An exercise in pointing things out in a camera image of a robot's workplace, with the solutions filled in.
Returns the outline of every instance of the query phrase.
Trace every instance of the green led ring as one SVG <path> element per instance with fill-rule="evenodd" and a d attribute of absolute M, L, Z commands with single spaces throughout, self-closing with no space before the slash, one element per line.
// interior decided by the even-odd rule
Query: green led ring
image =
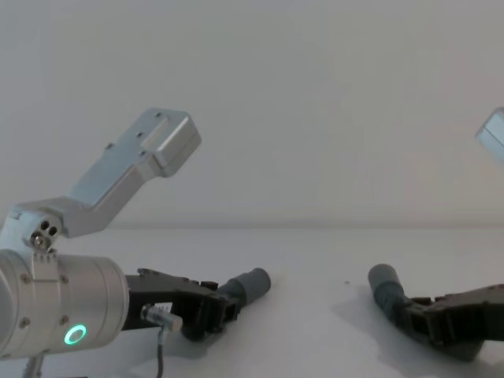
<path fill-rule="evenodd" d="M 73 336 L 75 336 L 77 333 L 81 332 L 81 335 L 77 339 L 73 339 Z M 66 345 L 75 345 L 77 343 L 80 343 L 84 337 L 86 337 L 87 334 L 87 328 L 84 324 L 78 324 L 69 329 L 68 332 L 66 332 L 65 335 L 65 344 Z"/>

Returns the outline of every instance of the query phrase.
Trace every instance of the black cable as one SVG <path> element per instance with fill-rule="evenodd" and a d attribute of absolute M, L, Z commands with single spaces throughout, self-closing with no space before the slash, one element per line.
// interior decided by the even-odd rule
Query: black cable
<path fill-rule="evenodd" d="M 163 358 L 163 344 L 157 344 L 157 378 L 162 378 L 165 370 Z"/>

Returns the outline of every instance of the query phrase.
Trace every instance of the silver robot arm segment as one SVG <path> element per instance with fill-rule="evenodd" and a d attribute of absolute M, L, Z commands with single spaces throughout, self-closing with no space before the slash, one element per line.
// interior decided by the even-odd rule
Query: silver robot arm segment
<path fill-rule="evenodd" d="M 101 347 L 128 312 L 128 283 L 108 258 L 59 254 L 58 236 L 107 227 L 144 183 L 175 174 L 201 142 L 191 117 L 147 110 L 70 195 L 14 207 L 0 233 L 0 357 Z"/>

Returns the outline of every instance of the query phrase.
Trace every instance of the white table surface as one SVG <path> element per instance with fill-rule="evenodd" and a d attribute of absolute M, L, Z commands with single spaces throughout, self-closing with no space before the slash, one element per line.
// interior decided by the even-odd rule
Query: white table surface
<path fill-rule="evenodd" d="M 273 290 L 213 345 L 173 336 L 167 378 L 504 376 L 504 343 L 487 343 L 472 364 L 437 354 L 390 326 L 367 284 L 380 262 L 396 267 L 411 296 L 502 283 L 503 230 L 108 230 L 59 250 L 109 256 L 129 273 L 220 282 L 256 266 L 276 273 Z M 100 350 L 47 358 L 44 377 L 151 378 L 155 345 L 155 330 L 124 333 Z M 24 363 L 0 363 L 0 376 L 20 376 Z"/>

